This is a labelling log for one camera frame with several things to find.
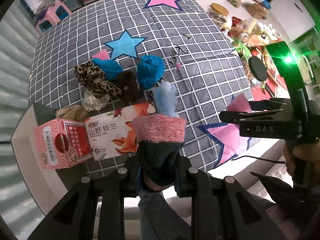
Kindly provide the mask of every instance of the pink box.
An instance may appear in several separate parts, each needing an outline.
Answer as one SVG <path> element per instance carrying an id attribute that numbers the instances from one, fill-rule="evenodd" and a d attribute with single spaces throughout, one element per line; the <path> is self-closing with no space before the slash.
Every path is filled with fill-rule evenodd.
<path id="1" fill-rule="evenodd" d="M 83 122 L 56 118 L 34 128 L 33 133 L 44 169 L 69 168 L 92 158 Z"/>

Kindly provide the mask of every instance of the leopard print scrunchie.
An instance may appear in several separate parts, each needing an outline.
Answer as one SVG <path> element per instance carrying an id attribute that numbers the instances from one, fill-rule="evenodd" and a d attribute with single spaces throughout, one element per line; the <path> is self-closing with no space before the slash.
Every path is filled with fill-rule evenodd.
<path id="1" fill-rule="evenodd" d="M 122 90 L 106 80 L 105 73 L 91 61 L 75 66 L 75 76 L 96 97 L 108 94 L 113 100 L 121 98 Z"/>

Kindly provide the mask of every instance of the black round disc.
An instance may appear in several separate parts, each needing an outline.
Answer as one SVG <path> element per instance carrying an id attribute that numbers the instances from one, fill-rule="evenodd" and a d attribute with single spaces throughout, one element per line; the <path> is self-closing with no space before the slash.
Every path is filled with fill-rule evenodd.
<path id="1" fill-rule="evenodd" d="M 248 60 L 249 68 L 252 73 L 252 75 L 259 81 L 265 81 L 268 77 L 267 69 L 264 65 L 264 63 L 257 58 L 256 56 L 253 56 L 249 58 Z"/>

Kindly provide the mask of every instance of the barcode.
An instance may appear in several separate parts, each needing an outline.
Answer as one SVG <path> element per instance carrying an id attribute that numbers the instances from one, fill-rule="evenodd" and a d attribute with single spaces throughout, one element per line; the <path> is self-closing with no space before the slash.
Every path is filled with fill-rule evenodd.
<path id="1" fill-rule="evenodd" d="M 59 164 L 58 158 L 56 155 L 56 151 L 53 146 L 51 126 L 47 126 L 47 127 L 43 128 L 43 135 L 44 135 L 44 139 L 45 139 L 45 144 L 46 144 L 46 148 L 47 148 L 47 156 L 48 156 L 50 165 Z"/>
<path id="2" fill-rule="evenodd" d="M 51 145 L 49 131 L 45 131 L 44 134 L 45 134 L 45 140 L 47 141 L 47 148 L 48 148 L 48 153 L 49 153 L 50 160 L 52 162 L 54 162 L 55 159 L 54 159 L 54 155 L 53 155 L 53 151 L 52 151 L 52 145 Z"/>

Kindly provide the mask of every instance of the black cable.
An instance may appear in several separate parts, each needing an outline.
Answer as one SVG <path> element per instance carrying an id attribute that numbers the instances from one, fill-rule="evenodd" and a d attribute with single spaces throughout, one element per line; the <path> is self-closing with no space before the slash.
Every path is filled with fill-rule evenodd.
<path id="1" fill-rule="evenodd" d="M 240 157 L 238 157 L 238 158 L 236 158 L 236 159 L 232 159 L 232 161 L 239 160 L 239 159 L 242 158 L 242 157 L 250 157 L 250 158 L 254 158 L 254 159 L 257 159 L 257 160 L 260 160 L 260 161 L 265 161 L 265 162 L 270 162 L 270 163 L 285 164 L 285 162 L 273 161 L 273 160 L 258 158 L 258 157 L 249 156 L 249 155 L 240 156 Z"/>

